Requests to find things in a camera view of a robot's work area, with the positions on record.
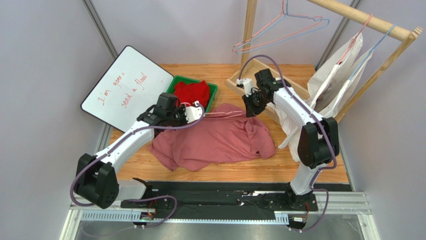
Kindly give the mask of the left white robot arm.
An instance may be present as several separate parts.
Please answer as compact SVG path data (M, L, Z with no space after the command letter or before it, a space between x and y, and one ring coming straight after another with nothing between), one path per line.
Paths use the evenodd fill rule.
M69 190L71 201L80 207L107 209L116 201L142 199L147 183L140 179L118 180L117 172L159 133L185 128L198 120L203 110L199 103L180 103L177 96L161 93L157 103L142 113L111 145L94 155L85 153L79 158Z

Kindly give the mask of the pink wire hanger taken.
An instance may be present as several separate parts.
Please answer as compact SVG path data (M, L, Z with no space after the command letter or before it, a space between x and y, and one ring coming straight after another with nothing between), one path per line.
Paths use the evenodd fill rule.
M193 103L188 103L188 102L182 102L180 104L181 107L185 107L184 104L193 104ZM207 118L233 118L233 117L238 117L241 116L243 114L242 110L233 110L233 111L228 111L228 112L224 112L224 111L219 111L219 112L207 112L204 113L204 117Z

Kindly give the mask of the pink t shirt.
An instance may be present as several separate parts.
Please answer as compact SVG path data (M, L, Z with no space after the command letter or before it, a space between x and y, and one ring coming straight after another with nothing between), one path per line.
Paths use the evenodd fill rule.
M212 112L243 111L223 103ZM195 126L165 130L148 146L148 150L168 170L182 167L199 171L210 164L231 164L268 159L276 147L267 126L257 117L206 117Z

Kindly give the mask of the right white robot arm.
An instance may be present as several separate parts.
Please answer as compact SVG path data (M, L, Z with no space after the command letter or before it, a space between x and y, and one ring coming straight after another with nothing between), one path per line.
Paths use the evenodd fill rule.
M300 165L289 186L294 200L307 197L321 170L336 160L339 154L338 123L333 117L323 117L307 105L291 84L273 77L270 69L254 75L255 79L238 79L236 84L244 90L242 100L248 118L262 113L269 103L283 110L300 129L297 154Z

